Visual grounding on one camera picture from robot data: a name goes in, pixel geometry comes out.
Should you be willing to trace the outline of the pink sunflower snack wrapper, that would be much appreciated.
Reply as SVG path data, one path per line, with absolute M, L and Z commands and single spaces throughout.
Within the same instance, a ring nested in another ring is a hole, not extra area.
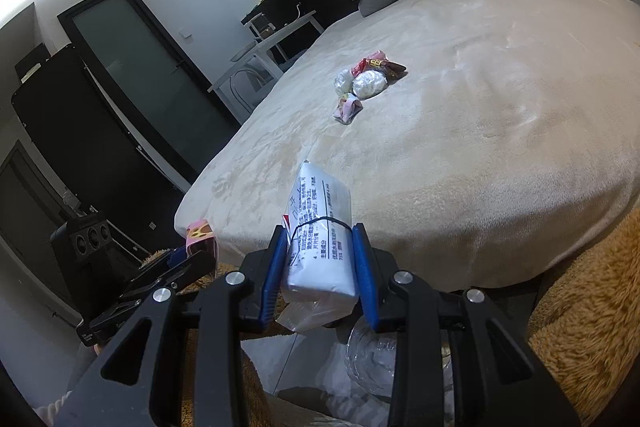
M 204 260 L 209 271 L 217 268 L 217 236 L 206 219 L 194 221 L 186 229 L 186 255 Z

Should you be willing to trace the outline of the white printed tissue pack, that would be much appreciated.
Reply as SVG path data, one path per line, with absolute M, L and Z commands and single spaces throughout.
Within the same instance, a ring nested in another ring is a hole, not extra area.
M 283 295 L 290 303 L 358 299 L 352 259 L 352 195 L 339 179 L 309 161 L 300 165 L 288 199 L 288 261 Z

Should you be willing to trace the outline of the pink printed carton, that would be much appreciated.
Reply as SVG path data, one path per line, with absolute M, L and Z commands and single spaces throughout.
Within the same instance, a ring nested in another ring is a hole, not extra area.
M 363 106 L 359 98 L 352 93 L 345 94 L 338 101 L 333 117 L 341 124 L 350 124 L 362 109 Z

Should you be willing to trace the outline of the large white plastic bag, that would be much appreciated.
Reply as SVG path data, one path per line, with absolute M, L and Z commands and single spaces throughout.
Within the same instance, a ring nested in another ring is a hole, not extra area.
M 352 93 L 360 100 L 367 100 L 380 94 L 387 87 L 385 75 L 378 70 L 369 69 L 352 80 Z

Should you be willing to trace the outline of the small white plastic bag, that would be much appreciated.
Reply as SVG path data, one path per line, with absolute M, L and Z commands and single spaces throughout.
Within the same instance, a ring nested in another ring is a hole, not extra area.
M 339 96 L 349 95 L 352 93 L 352 83 L 354 82 L 354 75 L 350 68 L 345 68 L 339 72 L 334 79 L 334 88 Z

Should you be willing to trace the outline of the red snack wrapper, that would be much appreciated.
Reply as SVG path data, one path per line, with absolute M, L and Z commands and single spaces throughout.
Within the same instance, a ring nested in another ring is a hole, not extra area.
M 381 66 L 386 61 L 386 54 L 378 50 L 367 57 L 363 57 L 351 70 L 352 77 L 356 78 L 371 67 Z

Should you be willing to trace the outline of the dark brown snack wrapper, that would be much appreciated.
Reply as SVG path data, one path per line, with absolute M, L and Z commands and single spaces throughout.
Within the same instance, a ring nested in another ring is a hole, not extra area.
M 404 65 L 391 61 L 384 61 L 382 69 L 388 82 L 395 82 L 407 75 L 407 69 Z

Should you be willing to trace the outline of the clear trash bin bag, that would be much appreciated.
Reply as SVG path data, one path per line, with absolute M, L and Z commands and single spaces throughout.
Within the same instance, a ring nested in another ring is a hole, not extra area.
M 253 426 L 385 426 L 396 336 L 358 308 L 335 323 L 315 303 L 277 304 L 277 321 L 241 341 Z

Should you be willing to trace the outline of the white chair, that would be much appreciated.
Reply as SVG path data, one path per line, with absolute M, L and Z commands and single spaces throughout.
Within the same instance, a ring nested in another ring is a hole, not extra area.
M 262 103 L 277 79 L 262 66 L 248 63 L 229 78 L 229 89 L 233 98 L 249 112 Z

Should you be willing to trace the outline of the beige plush bed blanket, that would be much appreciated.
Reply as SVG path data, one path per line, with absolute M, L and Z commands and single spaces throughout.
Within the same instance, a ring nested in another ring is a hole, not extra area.
M 381 50 L 407 75 L 333 117 L 335 76 Z M 302 162 L 442 291 L 536 277 L 639 199 L 639 8 L 629 0 L 399 0 L 330 26 L 203 169 L 175 228 L 206 219 L 236 263 L 280 221 Z

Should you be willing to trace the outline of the brown fluffy rug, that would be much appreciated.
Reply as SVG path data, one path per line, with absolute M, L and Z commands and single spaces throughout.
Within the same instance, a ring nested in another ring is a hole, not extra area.
M 529 347 L 577 407 L 582 426 L 595 426 L 639 362 L 639 208 L 573 261 L 541 297 L 527 327 Z M 197 345 L 193 329 L 184 351 L 180 419 L 171 426 L 195 426 Z M 253 362 L 242 349 L 241 355 L 249 426 L 363 426 L 265 393 Z

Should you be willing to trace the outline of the white desk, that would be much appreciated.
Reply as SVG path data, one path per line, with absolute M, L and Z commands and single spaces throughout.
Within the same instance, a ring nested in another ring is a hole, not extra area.
M 219 98 L 224 101 L 224 104 L 227 105 L 228 109 L 231 110 L 232 115 L 238 121 L 242 121 L 239 114 L 235 112 L 233 104 L 226 97 L 224 91 L 222 91 L 222 86 L 228 83 L 229 92 L 236 104 L 242 107 L 247 115 L 253 113 L 258 103 L 250 104 L 250 102 L 247 102 L 245 98 L 242 97 L 238 89 L 234 87 L 234 77 L 240 72 L 245 72 L 247 76 L 260 77 L 260 75 L 258 75 L 257 72 L 254 71 L 254 69 L 250 68 L 250 61 L 256 60 L 260 64 L 262 64 L 262 68 L 265 69 L 266 73 L 271 77 L 271 79 L 274 82 L 277 82 L 283 76 L 284 70 L 281 68 L 281 65 L 273 60 L 273 58 L 269 55 L 269 51 L 280 46 L 280 42 L 282 40 L 288 38 L 290 35 L 293 35 L 295 31 L 298 31 L 300 28 L 304 27 L 307 24 L 311 24 L 311 26 L 318 32 L 318 34 L 321 35 L 324 31 L 324 28 L 314 17 L 316 13 L 316 10 L 312 10 L 304 15 L 298 14 L 295 20 L 284 25 L 281 29 L 273 31 L 273 33 L 267 38 L 263 38 L 262 40 L 253 41 L 252 43 L 250 43 L 239 53 L 235 54 L 234 57 L 232 57 L 232 66 L 229 67 L 217 80 L 213 81 L 207 88 L 206 92 L 216 93 L 216 95 L 218 95 Z

